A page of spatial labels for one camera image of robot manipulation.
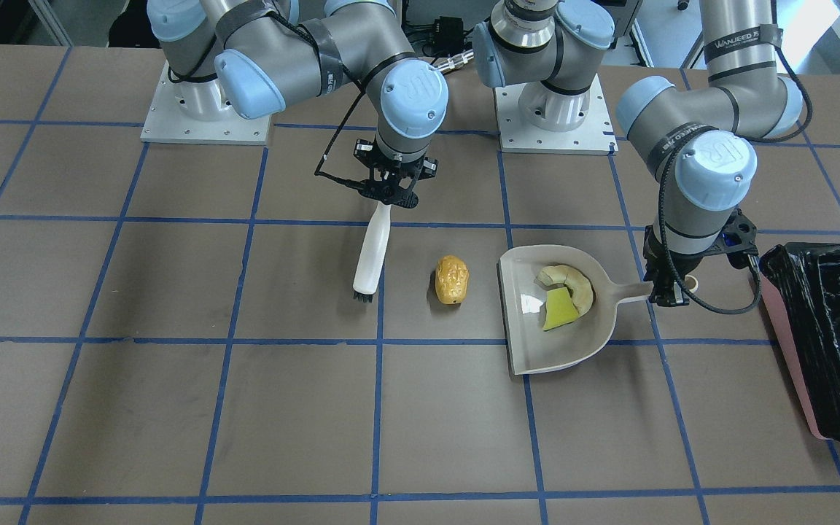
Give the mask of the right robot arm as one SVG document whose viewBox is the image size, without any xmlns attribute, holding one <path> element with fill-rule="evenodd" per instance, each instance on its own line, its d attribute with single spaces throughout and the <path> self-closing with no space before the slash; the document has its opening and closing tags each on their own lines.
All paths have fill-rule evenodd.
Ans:
<svg viewBox="0 0 840 525">
<path fill-rule="evenodd" d="M 324 17 L 306 21 L 296 1 L 149 1 L 146 11 L 166 69 L 144 141 L 256 144 L 257 130 L 239 120 L 353 85 L 378 115 L 376 136 L 354 147 L 369 176 L 336 182 L 384 205 L 417 205 L 416 183 L 438 168 L 427 150 L 448 84 L 413 52 L 386 1 L 327 1 Z"/>
</svg>

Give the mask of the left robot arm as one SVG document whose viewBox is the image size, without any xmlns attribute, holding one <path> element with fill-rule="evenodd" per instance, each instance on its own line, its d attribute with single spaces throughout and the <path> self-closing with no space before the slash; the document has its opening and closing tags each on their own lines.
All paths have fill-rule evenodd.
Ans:
<svg viewBox="0 0 840 525">
<path fill-rule="evenodd" d="M 628 87 L 615 116 L 658 183 L 654 223 L 645 229 L 649 301 L 686 306 L 684 280 L 703 258 L 723 254 L 759 278 L 739 205 L 758 164 L 754 144 L 787 141 L 810 122 L 810 97 L 785 62 L 773 1 L 701 4 L 707 86 L 681 92 L 660 76 Z M 615 40 L 615 21 L 594 1 L 499 1 L 471 32 L 475 67 L 490 88 L 522 85 L 522 117 L 549 132 L 583 121 L 590 87 Z"/>
</svg>

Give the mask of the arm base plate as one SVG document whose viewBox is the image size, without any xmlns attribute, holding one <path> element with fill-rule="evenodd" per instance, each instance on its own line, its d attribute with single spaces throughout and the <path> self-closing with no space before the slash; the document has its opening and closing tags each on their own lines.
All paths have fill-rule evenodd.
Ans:
<svg viewBox="0 0 840 525">
<path fill-rule="evenodd" d="M 494 110 L 506 153 L 614 154 L 619 150 L 598 76 L 576 96 L 543 83 L 496 87 Z"/>
<path fill-rule="evenodd" d="M 270 117 L 240 117 L 219 80 L 173 83 L 164 63 L 140 139 L 146 143 L 263 147 L 270 128 Z"/>
</svg>

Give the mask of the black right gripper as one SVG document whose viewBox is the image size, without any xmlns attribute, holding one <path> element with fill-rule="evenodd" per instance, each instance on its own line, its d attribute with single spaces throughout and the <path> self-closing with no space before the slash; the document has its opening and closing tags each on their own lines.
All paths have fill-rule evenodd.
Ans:
<svg viewBox="0 0 840 525">
<path fill-rule="evenodd" d="M 439 168 L 437 160 L 426 156 L 413 162 L 390 159 L 376 143 L 366 140 L 357 140 L 353 156 L 369 169 L 369 176 L 352 182 L 351 188 L 363 197 L 404 209 L 417 207 L 417 182 L 432 179 Z"/>
</svg>

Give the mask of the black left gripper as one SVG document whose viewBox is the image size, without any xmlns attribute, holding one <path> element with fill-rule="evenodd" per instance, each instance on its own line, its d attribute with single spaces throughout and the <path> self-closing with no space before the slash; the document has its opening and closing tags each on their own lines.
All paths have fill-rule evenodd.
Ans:
<svg viewBox="0 0 840 525">
<path fill-rule="evenodd" d="M 702 259 L 712 256 L 726 256 L 734 269 L 748 269 L 757 265 L 759 250 L 756 237 L 759 230 L 737 207 L 730 218 L 717 231 L 713 239 L 704 237 L 703 248 L 686 248 L 690 237 L 677 235 L 670 226 L 664 226 L 668 237 L 664 246 L 660 235 L 659 219 L 645 227 L 642 255 L 645 259 L 645 281 L 653 282 L 653 289 L 647 301 L 656 306 L 689 306 L 690 297 L 679 282 L 674 281 L 667 256 L 673 259 L 674 269 L 681 278 L 696 269 Z"/>
</svg>

